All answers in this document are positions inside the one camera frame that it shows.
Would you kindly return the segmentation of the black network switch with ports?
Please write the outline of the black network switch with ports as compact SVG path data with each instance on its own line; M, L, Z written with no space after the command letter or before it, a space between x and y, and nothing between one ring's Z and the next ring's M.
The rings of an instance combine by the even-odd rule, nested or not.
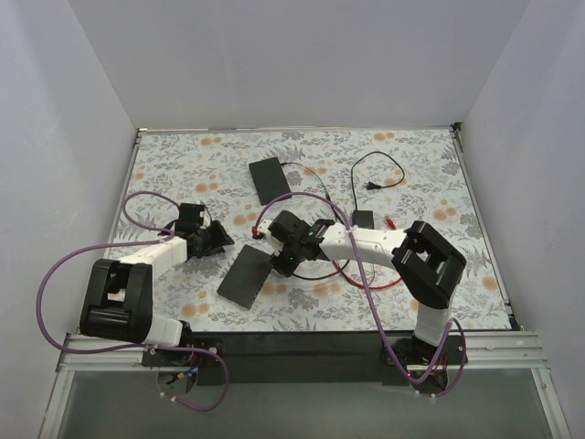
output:
M271 272L271 256L244 245L218 287L218 295L250 310Z

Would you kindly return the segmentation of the black rectangular box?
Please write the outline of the black rectangular box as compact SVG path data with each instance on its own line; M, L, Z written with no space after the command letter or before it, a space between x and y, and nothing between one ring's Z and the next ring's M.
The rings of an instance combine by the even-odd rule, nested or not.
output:
M262 206L278 197L284 199L291 197L288 181L277 157L249 163L249 171Z

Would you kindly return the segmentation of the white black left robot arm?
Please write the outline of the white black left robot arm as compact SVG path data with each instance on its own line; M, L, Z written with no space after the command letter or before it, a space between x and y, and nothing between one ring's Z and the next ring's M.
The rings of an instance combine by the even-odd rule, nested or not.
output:
M80 333L134 344L175 348L186 324L154 312L154 281L193 258L224 251L234 240L203 204L182 203L178 218L158 228L158 238L119 259L92 266L80 315Z

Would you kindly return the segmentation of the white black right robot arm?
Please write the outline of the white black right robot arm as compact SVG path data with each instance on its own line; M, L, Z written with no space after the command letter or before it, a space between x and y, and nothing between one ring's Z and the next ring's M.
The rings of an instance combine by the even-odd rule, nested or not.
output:
M305 261L362 261L394 269L418 301L411 356L429 361L441 351L452 297L466 260L430 224L416 220L405 230L352 228L329 219L314 225L282 211L258 227L273 248L272 268L285 277Z

